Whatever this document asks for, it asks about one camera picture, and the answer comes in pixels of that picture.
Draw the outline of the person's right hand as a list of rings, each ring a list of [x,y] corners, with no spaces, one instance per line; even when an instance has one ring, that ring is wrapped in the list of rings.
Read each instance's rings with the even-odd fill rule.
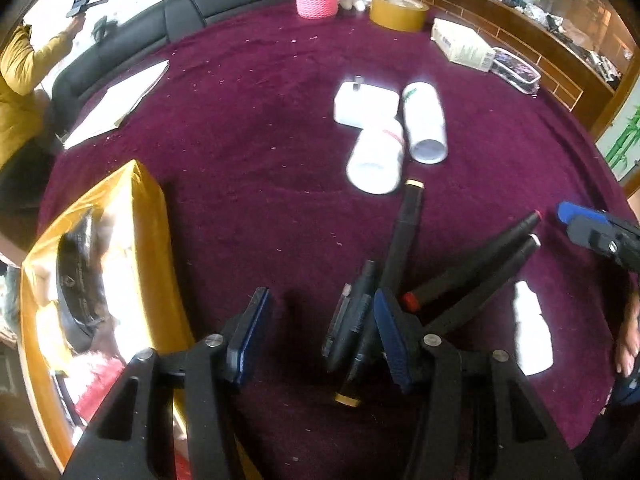
[[[616,340],[616,372],[628,377],[634,369],[634,360],[639,354],[639,294],[629,295],[623,324]]]

